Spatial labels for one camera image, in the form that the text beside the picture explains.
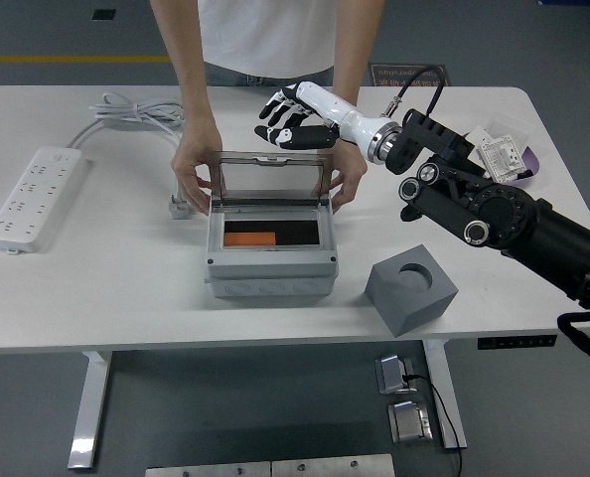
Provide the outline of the person's left hand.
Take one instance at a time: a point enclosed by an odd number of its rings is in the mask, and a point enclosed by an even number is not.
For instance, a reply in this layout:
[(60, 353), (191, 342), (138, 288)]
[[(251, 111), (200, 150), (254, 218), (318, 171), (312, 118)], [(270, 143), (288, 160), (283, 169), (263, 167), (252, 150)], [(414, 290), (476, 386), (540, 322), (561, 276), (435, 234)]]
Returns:
[(368, 171), (367, 161), (359, 148), (340, 141), (332, 148), (336, 175), (330, 182), (332, 208), (336, 213), (342, 206), (352, 202), (357, 194), (360, 181)]

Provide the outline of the person's right hand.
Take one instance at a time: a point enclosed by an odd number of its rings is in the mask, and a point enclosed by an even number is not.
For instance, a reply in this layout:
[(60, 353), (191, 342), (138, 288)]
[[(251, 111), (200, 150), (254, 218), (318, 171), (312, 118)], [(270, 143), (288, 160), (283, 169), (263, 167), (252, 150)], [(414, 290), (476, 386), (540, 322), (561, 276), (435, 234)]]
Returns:
[(211, 196), (205, 190), (211, 190), (212, 183), (211, 179), (202, 178), (197, 168), (208, 165), (220, 151), (221, 134), (215, 120), (212, 117), (192, 118), (185, 126), (171, 161), (182, 197), (204, 215), (209, 213), (211, 203)]

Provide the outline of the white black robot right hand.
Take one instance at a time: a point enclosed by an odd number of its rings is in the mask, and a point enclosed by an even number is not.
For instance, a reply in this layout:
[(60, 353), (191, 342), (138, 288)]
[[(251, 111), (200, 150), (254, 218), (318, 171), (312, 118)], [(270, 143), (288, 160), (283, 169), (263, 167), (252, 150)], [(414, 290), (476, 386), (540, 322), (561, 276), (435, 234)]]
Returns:
[(279, 89), (261, 110), (254, 132), (286, 150), (328, 149), (342, 139), (373, 164), (387, 159), (401, 127), (386, 116), (367, 117), (323, 87), (300, 81)]

